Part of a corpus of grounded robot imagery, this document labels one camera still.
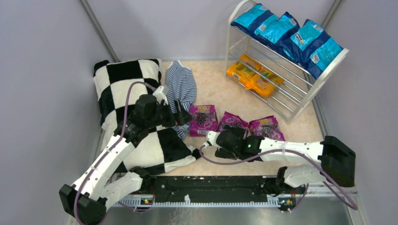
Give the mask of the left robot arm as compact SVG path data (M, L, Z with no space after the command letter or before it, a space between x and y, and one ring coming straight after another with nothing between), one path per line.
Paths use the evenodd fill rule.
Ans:
M115 203L140 190L150 180L147 171L135 167L117 181L108 182L123 160L148 136L150 129L181 126L192 120L178 99L174 103L176 113L162 94L139 97L135 109L117 127L107 147L88 170L72 185L61 187L59 195L66 213L81 225L100 225Z

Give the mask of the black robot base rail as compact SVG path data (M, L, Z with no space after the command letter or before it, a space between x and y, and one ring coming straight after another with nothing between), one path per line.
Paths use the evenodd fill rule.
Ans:
M152 176L132 196L155 197L156 203L265 203L279 195L303 194L275 176Z

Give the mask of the purple grape candy bag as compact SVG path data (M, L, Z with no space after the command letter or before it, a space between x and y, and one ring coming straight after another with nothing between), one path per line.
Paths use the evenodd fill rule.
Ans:
M285 137L280 130L279 123L273 115L250 121L248 128L251 135L285 141Z
M231 114L229 112L224 112L224 115L218 124L217 131L224 131L226 129L226 126L232 128L243 128L248 131L248 123L241 119L239 116Z

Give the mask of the blue candy bag front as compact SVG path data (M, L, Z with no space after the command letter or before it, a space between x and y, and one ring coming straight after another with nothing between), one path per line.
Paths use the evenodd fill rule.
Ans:
M272 13L269 8L258 3L233 20L231 26L248 35L256 36L278 19L279 17Z

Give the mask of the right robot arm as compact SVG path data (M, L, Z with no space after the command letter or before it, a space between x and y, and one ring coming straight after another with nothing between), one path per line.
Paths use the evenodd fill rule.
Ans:
M277 181L292 188L326 181L344 188L355 185L356 153L334 136L299 143L255 135L245 137L242 132L241 128L210 131L206 141L241 160L295 163L296 166L281 167L277 173Z

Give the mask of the blue Slendy candy bag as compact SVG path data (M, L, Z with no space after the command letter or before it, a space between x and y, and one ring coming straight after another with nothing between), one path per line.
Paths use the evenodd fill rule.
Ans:
M343 50L322 26L310 19L306 19L297 32L285 39L282 47L315 79Z

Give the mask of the orange 100 candy bag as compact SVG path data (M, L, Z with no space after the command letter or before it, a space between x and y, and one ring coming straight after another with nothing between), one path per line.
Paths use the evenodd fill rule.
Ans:
M262 97L269 97L276 86L272 83L275 83L277 86L280 86L284 79L271 72L269 69L262 67L259 70L259 73L256 73L252 79L245 85L246 90L253 90L257 92Z

